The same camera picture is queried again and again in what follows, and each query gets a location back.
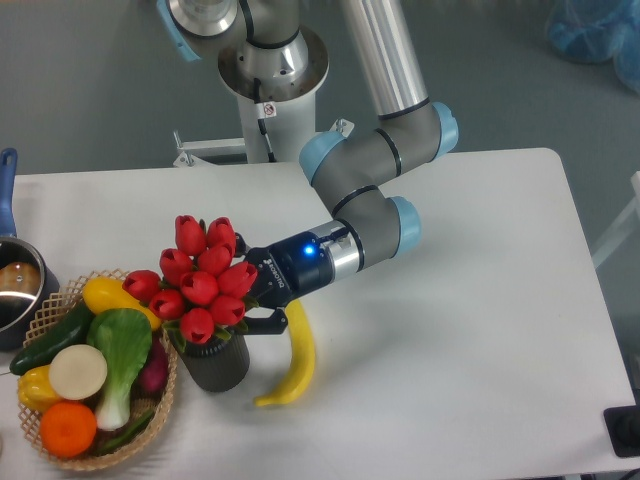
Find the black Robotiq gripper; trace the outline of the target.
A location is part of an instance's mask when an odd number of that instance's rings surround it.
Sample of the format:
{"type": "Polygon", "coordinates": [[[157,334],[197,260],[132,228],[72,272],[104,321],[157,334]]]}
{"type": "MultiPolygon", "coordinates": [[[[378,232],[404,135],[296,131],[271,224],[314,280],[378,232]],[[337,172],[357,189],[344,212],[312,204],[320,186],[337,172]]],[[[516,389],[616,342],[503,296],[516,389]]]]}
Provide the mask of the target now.
{"type": "Polygon", "coordinates": [[[334,280],[332,260],[317,235],[294,235],[250,249],[236,232],[234,257],[245,257],[257,269],[249,296],[261,307],[274,309],[268,317],[246,317],[245,335],[281,335],[288,327],[288,318],[285,310],[277,307],[285,307],[334,280]]]}

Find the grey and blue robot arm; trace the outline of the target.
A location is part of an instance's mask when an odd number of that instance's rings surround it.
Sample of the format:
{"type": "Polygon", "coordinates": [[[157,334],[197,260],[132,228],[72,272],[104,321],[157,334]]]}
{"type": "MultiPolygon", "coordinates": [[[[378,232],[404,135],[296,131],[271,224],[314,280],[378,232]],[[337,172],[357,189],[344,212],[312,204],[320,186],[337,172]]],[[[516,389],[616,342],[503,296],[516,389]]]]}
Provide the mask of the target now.
{"type": "Polygon", "coordinates": [[[450,152],[458,126],[450,109],[428,96],[398,2],[341,5],[380,122],[361,137],[352,137],[343,119],[327,132],[314,131],[314,95],[326,78],[328,54],[300,23],[297,2],[161,1],[157,8],[185,60],[196,60],[204,41],[214,42],[221,79],[241,113],[241,137],[179,143],[179,164],[229,155],[298,162],[331,216],[270,246],[244,249],[258,271],[250,294],[270,310],[247,320],[250,333],[290,329],[286,307],[295,299],[419,243],[413,205],[380,188],[450,152]]]}

